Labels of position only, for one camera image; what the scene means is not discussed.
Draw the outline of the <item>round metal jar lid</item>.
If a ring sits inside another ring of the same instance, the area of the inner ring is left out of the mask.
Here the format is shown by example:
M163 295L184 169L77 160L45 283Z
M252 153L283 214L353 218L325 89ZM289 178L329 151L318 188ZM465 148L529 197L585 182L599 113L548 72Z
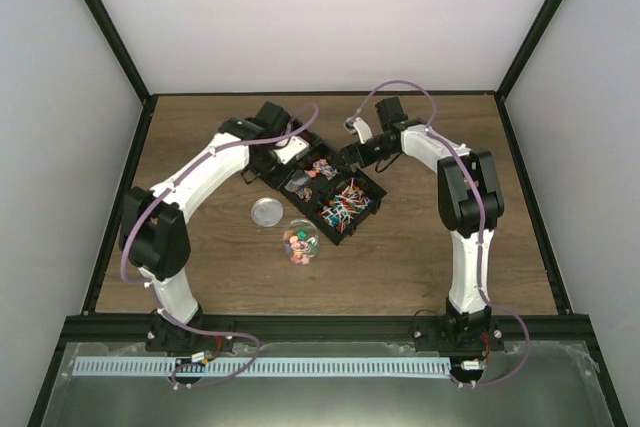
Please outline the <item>round metal jar lid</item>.
M283 204L273 197L263 197L254 202L250 210L252 221L261 227L274 227L284 216Z

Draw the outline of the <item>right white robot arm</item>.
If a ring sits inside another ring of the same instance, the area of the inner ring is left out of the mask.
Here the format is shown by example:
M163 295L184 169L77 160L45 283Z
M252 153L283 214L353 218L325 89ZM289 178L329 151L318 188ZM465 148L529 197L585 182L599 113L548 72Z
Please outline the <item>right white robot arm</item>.
M452 282L440 322L451 347L468 349L488 331L491 320L489 251L504 213L493 155L456 144L429 122L409 118L397 97L378 102L376 112L379 134L358 112L345 120L345 129L357 141L341 149L339 165L353 170L401 154L436 174L438 212L452 240Z

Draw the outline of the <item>black three-compartment candy tray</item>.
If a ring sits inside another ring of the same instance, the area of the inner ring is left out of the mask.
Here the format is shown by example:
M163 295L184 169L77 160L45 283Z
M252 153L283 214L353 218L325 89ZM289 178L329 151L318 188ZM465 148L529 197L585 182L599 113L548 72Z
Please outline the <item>black three-compartment candy tray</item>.
M363 172L344 172L337 170L337 175L330 181L323 181L315 186L313 195L309 201L300 199L294 192L284 189L292 174L297 170L309 169L313 162L320 158L326 158L334 167L336 151L320 136L313 132L305 131L300 137L309 143L309 151L299 160L294 160L285 165L285 180L282 185L267 185L271 189L281 193L304 217L311 221L334 245L339 245L346 237L353 235L359 225L367 217L374 215L379 210L386 191ZM373 204L356 219L355 224L348 227L344 233L338 233L331 228L320 216L320 209L329 200L329 196L337 191L337 188L351 177L355 177L360 187L372 199Z

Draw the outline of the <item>metal candy scoop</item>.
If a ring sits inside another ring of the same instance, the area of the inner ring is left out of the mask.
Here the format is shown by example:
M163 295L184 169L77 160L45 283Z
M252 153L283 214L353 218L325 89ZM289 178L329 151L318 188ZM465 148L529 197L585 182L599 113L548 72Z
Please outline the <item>metal candy scoop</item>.
M288 192L296 192L301 188L304 188L311 182L312 178L304 170L295 171L288 182L285 184L284 189Z

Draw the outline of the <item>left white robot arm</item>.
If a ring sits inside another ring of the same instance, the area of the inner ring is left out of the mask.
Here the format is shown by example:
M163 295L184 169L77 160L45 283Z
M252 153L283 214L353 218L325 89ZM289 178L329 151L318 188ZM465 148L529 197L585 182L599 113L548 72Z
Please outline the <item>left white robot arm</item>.
M251 118L223 122L208 144L177 172L149 189L132 188L123 199L120 276L155 295L159 314L172 319L170 340L181 350L204 339L200 309L186 275L191 255L188 223L223 183L245 170L251 154L284 142L291 115L265 103Z

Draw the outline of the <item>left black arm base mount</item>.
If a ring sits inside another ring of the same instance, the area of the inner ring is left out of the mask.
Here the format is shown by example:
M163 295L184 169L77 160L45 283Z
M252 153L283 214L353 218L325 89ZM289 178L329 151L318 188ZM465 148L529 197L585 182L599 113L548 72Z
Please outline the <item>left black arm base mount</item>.
M193 354L200 351L230 352L233 340L196 334L167 321L158 313L150 316L145 347L148 352L164 352L171 355Z

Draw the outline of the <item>clear glass jar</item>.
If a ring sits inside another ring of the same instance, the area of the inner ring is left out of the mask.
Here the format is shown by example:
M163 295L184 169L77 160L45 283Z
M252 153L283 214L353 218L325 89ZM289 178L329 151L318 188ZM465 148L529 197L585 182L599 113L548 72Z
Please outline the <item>clear glass jar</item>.
M284 253L294 265L309 266L319 252L320 233L307 219L294 219L282 236Z

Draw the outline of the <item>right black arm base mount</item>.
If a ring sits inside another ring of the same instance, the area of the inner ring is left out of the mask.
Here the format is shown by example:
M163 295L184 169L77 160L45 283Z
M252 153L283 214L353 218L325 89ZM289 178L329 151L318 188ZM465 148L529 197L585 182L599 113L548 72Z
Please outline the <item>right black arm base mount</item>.
M463 315L421 309L411 317L409 334L416 349L453 353L472 353L486 348L502 351L503 340L495 336L496 326L491 321L490 308Z

